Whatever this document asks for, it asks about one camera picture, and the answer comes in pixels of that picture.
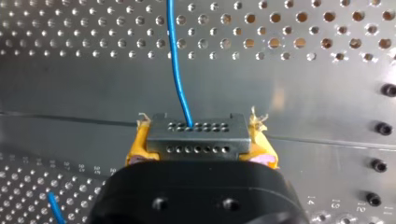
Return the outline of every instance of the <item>perforated metal sheet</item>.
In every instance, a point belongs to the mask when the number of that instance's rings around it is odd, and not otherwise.
[[[86,223],[104,183],[103,177],[84,175],[84,167],[74,170],[69,162],[0,152],[1,223],[55,223],[50,191],[67,223]]]
[[[194,117],[268,112],[270,134],[394,145],[390,0],[177,1],[182,79]],[[133,121],[181,117],[165,2],[3,0],[3,110]]]

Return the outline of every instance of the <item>black bolt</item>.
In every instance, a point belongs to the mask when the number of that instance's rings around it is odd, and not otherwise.
[[[396,97],[396,86],[393,84],[385,84],[381,91],[388,97]]]
[[[381,197],[379,197],[379,195],[376,193],[367,194],[366,199],[367,202],[373,207],[378,207],[382,203]]]
[[[375,129],[378,133],[388,136],[392,134],[393,127],[388,125],[387,123],[380,122],[375,126]]]
[[[384,173],[388,170],[388,165],[384,161],[378,159],[372,161],[372,167],[379,173]]]

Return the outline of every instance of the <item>metal surface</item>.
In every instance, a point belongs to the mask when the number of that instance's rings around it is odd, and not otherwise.
[[[67,223],[85,223],[105,178],[86,175],[83,169],[0,152],[1,223],[54,223],[47,199],[50,191]]]
[[[395,10],[392,0],[177,1],[193,117],[255,105],[313,219],[394,223],[396,138],[375,126],[396,125],[382,92],[396,83]],[[0,108],[18,112],[1,113],[1,150],[110,175],[139,112],[182,118],[164,16],[161,0],[1,0]],[[373,172],[371,158],[389,169]],[[364,204],[361,190],[383,205]]]
[[[147,149],[160,154],[161,160],[238,160],[248,153],[250,137],[242,115],[229,119],[198,119],[194,127],[166,114],[153,117]]]
[[[396,82],[396,3],[346,2],[177,1],[193,117],[247,115],[256,105],[275,136],[395,145],[373,126],[396,122],[380,90]],[[163,0],[3,0],[0,17],[3,110],[182,118]]]

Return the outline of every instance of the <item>screw hole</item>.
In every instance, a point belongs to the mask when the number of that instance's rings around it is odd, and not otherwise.
[[[156,198],[152,203],[152,208],[156,211],[163,211],[168,208],[168,201],[165,198]]]
[[[240,204],[234,199],[226,199],[222,202],[222,206],[225,210],[235,212],[240,209]]]

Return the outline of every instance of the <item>blue wire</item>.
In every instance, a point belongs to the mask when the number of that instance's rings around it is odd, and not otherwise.
[[[172,68],[174,72],[174,79],[177,89],[178,99],[180,100],[181,107],[183,108],[184,117],[186,118],[187,125],[193,126],[191,112],[189,104],[187,103],[186,96],[183,91],[183,84],[181,83],[180,70],[178,67],[178,55],[177,55],[177,33],[175,28],[175,0],[167,0],[166,3],[167,12],[166,16],[168,19],[168,30],[169,30],[169,43],[171,47],[172,55]]]
[[[65,224],[64,218],[62,217],[61,209],[59,209],[59,205],[56,202],[55,195],[52,192],[48,194],[50,208],[52,210],[53,215],[55,216],[58,224]]]

